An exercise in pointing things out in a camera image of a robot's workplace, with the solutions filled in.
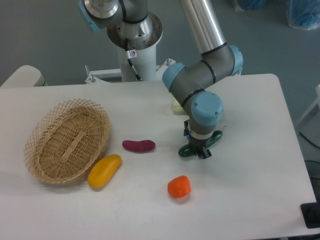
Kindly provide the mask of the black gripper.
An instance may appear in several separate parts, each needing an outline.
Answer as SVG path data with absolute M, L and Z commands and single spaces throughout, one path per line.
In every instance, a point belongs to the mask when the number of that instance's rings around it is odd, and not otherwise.
M 212 153 L 207 149 L 207 145 L 213 135 L 213 132 L 207 134 L 199 134 L 192 130 L 189 120 L 184 121 L 183 135 L 188 139 L 188 142 L 195 146 L 195 151 L 199 159 L 207 159 L 212 156 Z

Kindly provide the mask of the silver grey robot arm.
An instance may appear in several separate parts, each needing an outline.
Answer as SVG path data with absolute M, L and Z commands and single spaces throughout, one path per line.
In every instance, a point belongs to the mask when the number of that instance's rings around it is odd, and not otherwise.
M 123 82 L 154 81 L 157 75 L 187 113 L 184 136 L 188 144 L 179 155 L 211 156 L 209 148 L 223 112 L 220 97 L 208 87 L 236 74 L 243 65 L 239 49 L 227 44 L 209 0 L 182 0 L 182 10 L 195 37 L 201 60 L 192 66 L 167 63 L 156 68 L 156 45 L 163 35 L 160 19 L 145 0 L 80 0 L 78 8 L 92 31 L 107 30 L 117 49 Z

